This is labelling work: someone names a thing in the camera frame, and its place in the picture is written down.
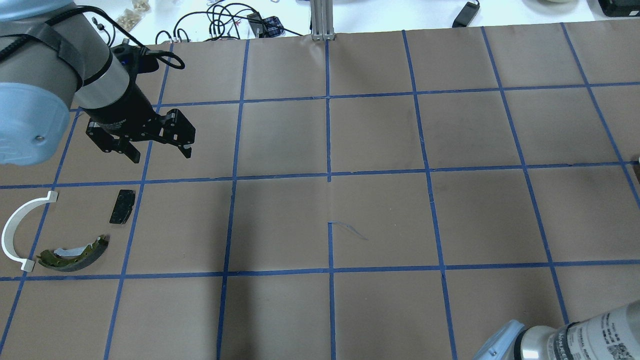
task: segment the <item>black cable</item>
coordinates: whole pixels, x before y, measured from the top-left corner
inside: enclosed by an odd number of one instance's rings
[[[186,17],[191,16],[191,15],[195,15],[195,14],[199,14],[199,13],[209,14],[209,13],[212,13],[212,12],[190,12],[190,13],[188,13],[188,14],[185,14],[185,15],[183,15],[183,16],[178,20],[178,22],[176,22],[176,24],[175,24],[175,26],[174,26],[174,31],[177,31],[178,25],[179,25],[179,24],[180,24],[180,22],[181,22],[182,20],[184,20]],[[287,28],[285,28],[285,27],[283,27],[283,26],[277,26],[277,25],[267,24],[267,23],[265,23],[264,21],[259,21],[259,20],[255,20],[255,19],[249,19],[249,18],[244,17],[244,16],[238,16],[238,15],[227,15],[227,14],[224,14],[224,13],[212,13],[212,14],[213,14],[213,15],[220,15],[220,16],[228,16],[228,17],[231,17],[232,19],[233,19],[233,18],[244,19],[244,20],[248,20],[249,22],[253,22],[253,23],[255,23],[255,24],[263,24],[263,25],[265,25],[265,26],[269,26],[270,28],[278,28],[278,29],[281,29],[281,30],[284,30],[284,31],[290,32],[290,33],[292,33],[293,35],[298,35],[299,37],[304,36],[304,35],[302,35],[302,34],[300,34],[300,33],[295,32],[295,31],[291,31],[291,30],[289,30],[289,29],[287,29]]]
[[[147,55],[155,57],[156,59],[158,59],[158,61],[161,61],[167,64],[169,67],[173,67],[174,69],[182,70],[185,67],[184,61],[182,61],[182,59],[180,59],[179,56],[172,53],[171,51],[149,50],[147,51]],[[165,60],[164,56],[166,56],[169,59],[175,59],[175,61],[178,62],[178,65],[172,63],[171,60]]]
[[[216,13],[216,8],[217,7],[220,7],[220,13],[218,14],[218,18],[216,19],[216,21],[220,25],[217,25],[218,28],[217,28],[217,31],[215,31],[215,34],[217,35],[219,33],[220,35],[224,35],[226,30],[227,30],[227,24],[229,24],[231,21],[233,21],[234,29],[236,30],[236,35],[237,35],[237,37],[240,37],[240,31],[238,30],[238,25],[236,23],[235,18],[231,17],[231,19],[228,20],[227,22],[222,22],[221,14],[224,11],[227,12],[227,15],[232,15],[231,14],[231,10],[228,9],[228,6],[222,6],[222,5],[215,4],[213,6],[213,10],[212,10],[213,13]]]
[[[109,47],[113,46],[113,43],[116,42],[116,27],[111,24],[111,27],[113,28],[113,38],[111,38],[111,42],[109,43]]]
[[[217,4],[220,4],[221,2],[223,2],[224,0],[218,0],[215,3],[211,4],[208,8],[207,11],[210,12],[211,9],[213,9],[214,6],[216,6]],[[213,21],[213,18],[207,15],[207,19],[209,19],[209,21]]]
[[[109,32],[106,31],[104,28],[102,30],[104,31],[105,34],[107,34],[107,46],[111,45],[111,34],[109,34]]]
[[[220,35],[220,36],[218,36],[216,38],[208,38],[207,40],[204,40],[204,41],[216,41],[217,39],[221,39],[221,38],[233,38],[233,39],[236,39],[236,40],[240,40],[240,38],[237,38],[237,37],[228,37],[228,36]]]
[[[185,67],[184,61],[182,61],[182,59],[180,59],[180,57],[178,57],[176,54],[173,54],[173,53],[171,53],[169,51],[161,51],[161,52],[149,51],[148,47],[146,47],[144,44],[142,44],[137,38],[135,38],[133,35],[131,35],[127,30],[123,29],[117,22],[115,22],[115,20],[113,20],[111,17],[109,17],[109,15],[107,15],[107,13],[105,13],[102,9],[97,8],[95,6],[82,5],[82,6],[79,6],[77,8],[65,11],[63,13],[59,13],[56,16],[52,17],[51,19],[45,21],[45,24],[47,24],[49,26],[53,26],[53,25],[56,25],[56,24],[59,24],[59,23],[63,22],[64,20],[69,19],[70,17],[73,17],[75,15],[79,15],[81,13],[86,13],[86,12],[92,12],[92,13],[95,13],[97,15],[100,15],[105,20],[110,22],[111,25],[113,25],[116,29],[118,29],[126,37],[131,39],[131,41],[133,41],[136,45],[140,46],[142,51],[148,51],[149,53],[152,53],[152,55],[154,57],[156,57],[159,61],[167,64],[167,66],[173,67],[174,69],[180,69],[180,70],[184,69],[184,67]],[[29,35],[22,35],[22,36],[20,36],[20,38],[16,39],[12,43],[10,43],[7,47],[5,47],[4,49],[0,50],[0,61],[3,61],[7,57],[9,57],[11,54],[13,54],[17,49],[19,49],[24,44],[26,44],[29,41],[29,38],[30,38]],[[171,60],[165,60],[163,56],[166,56],[169,59],[175,59],[176,61],[178,61],[178,65],[172,63]]]
[[[180,37],[180,30],[182,30],[182,32],[184,33],[184,36],[187,38],[187,42],[190,42],[191,39],[189,39],[189,35],[187,35],[187,32],[184,31],[184,29],[178,29],[178,38],[180,39],[180,42],[182,42],[182,38]]]
[[[173,38],[171,37],[171,34],[169,34],[169,31],[167,30],[160,30],[158,31],[158,34],[156,34],[156,45],[158,44],[158,38],[160,37],[160,34],[165,33],[166,36],[169,37],[169,41],[173,42]]]

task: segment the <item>black device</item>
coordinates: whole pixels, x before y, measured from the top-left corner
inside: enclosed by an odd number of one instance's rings
[[[480,10],[480,3],[474,4],[471,2],[467,2],[464,8],[460,10],[460,13],[456,17],[456,20],[453,21],[454,28],[465,28],[469,25],[469,22],[474,19],[476,14]]]
[[[640,16],[640,0],[598,0],[606,16]]]
[[[251,13],[247,15],[246,18],[249,20],[249,26],[251,26],[251,30],[253,30],[253,34],[255,35],[255,37],[266,37],[265,33],[267,32],[267,29],[264,26],[264,21],[262,21],[260,13]]]

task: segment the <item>white curved plastic piece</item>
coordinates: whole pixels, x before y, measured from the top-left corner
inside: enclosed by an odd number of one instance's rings
[[[7,255],[11,260],[18,261],[22,263],[20,269],[22,271],[31,272],[33,271],[33,266],[35,265],[35,261],[30,259],[20,258],[15,253],[15,248],[13,248],[13,235],[15,235],[15,230],[18,228],[18,224],[22,221],[22,219],[33,209],[39,207],[40,205],[47,204],[49,202],[56,202],[58,200],[57,192],[49,192],[47,197],[41,197],[38,199],[33,199],[29,202],[26,202],[24,205],[18,208],[13,215],[7,220],[4,225],[4,229],[2,230],[2,250],[4,254]]]

